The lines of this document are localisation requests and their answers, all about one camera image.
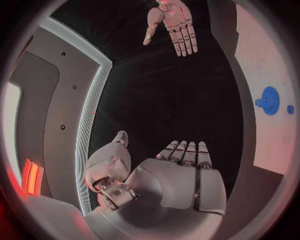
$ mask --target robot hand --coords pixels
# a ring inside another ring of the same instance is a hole
[[[219,171],[212,169],[204,142],[196,151],[194,142],[173,141],[123,179],[92,184],[102,189],[98,191],[100,207],[86,220],[103,239],[208,240],[222,222],[225,187]]]
[[[152,8],[148,13],[148,28],[143,44],[148,45],[151,42],[158,24],[163,21],[178,57],[185,57],[193,51],[197,53],[197,40],[188,7],[180,0],[156,1],[159,7]]]

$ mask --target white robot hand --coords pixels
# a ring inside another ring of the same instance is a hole
[[[156,1],[159,7],[152,8],[148,13],[148,28],[143,44],[151,42],[158,24],[163,21],[178,57],[197,53],[197,40],[189,8],[180,0]]]
[[[98,150],[100,163],[103,148]],[[127,153],[122,154],[119,157],[124,160]],[[180,144],[173,141],[156,158],[143,161],[121,182],[127,175],[125,172],[115,174],[122,176],[115,181],[108,174],[101,175],[106,181],[97,175],[98,180],[89,185],[92,190],[100,189],[100,207],[85,219],[99,237],[208,240],[219,228],[226,211],[226,192],[219,171],[212,169],[204,142],[198,144],[196,151],[194,142],[187,145],[186,141]]]

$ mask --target gray panel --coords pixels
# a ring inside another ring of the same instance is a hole
[[[33,35],[28,51],[59,70],[59,82],[44,128],[45,173],[52,196],[80,208],[76,186],[76,140],[82,109],[99,64],[42,28]]]
[[[249,224],[271,199],[283,176],[253,166],[256,150],[256,121],[250,90],[235,58],[239,34],[236,4],[230,0],[208,0],[211,32],[218,41],[238,86],[243,113],[242,159],[227,210],[215,240],[228,239]]]
[[[29,52],[24,54],[11,76],[11,82],[19,85],[22,92],[16,124],[17,156],[21,170],[26,158],[44,166],[44,127],[58,81],[58,69]],[[46,174],[43,175],[41,194],[51,196]]]

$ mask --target white light strip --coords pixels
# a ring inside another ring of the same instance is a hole
[[[3,106],[3,137],[4,145],[7,152],[8,160],[11,169],[19,183],[22,184],[21,171],[19,168],[19,161],[16,149],[16,127],[17,116],[21,97],[21,89],[8,82],[6,85],[4,106]]]
[[[104,85],[113,64],[112,61],[99,49],[91,45],[82,36],[57,20],[49,17],[41,24],[41,27],[77,48],[100,65],[90,84],[90,88],[84,101],[77,130],[75,147],[75,177],[77,194],[81,212],[85,216],[91,212],[89,191],[84,182],[84,167],[88,160],[89,143],[95,118],[95,115],[91,114],[91,112],[96,112],[97,110]]]

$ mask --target white surface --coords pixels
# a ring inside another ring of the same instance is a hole
[[[4,106],[3,106],[3,136],[8,160],[11,169],[19,183],[22,184],[21,171],[18,164],[16,149],[16,122],[21,97],[21,90],[18,86],[8,82],[6,85]]]
[[[296,140],[296,114],[288,114],[287,106],[294,105],[291,77],[280,51],[261,25],[241,6],[237,10],[239,33],[235,57],[247,80],[256,120],[256,150],[254,165],[285,175]],[[264,89],[272,86],[280,96],[279,110],[267,115],[255,106]]]
[[[109,58],[107,58],[99,49],[90,44],[85,38],[57,20],[48,17],[40,25],[40,27],[63,39],[99,64],[99,69],[97,70],[96,75],[93,79],[91,79],[90,87],[81,110],[75,149],[77,194],[81,212],[83,215],[86,215],[91,211],[91,204],[88,187],[84,182],[83,175],[84,167],[88,161],[90,136],[95,118],[95,115],[91,114],[91,112],[96,112],[97,110],[104,85],[113,64]]]

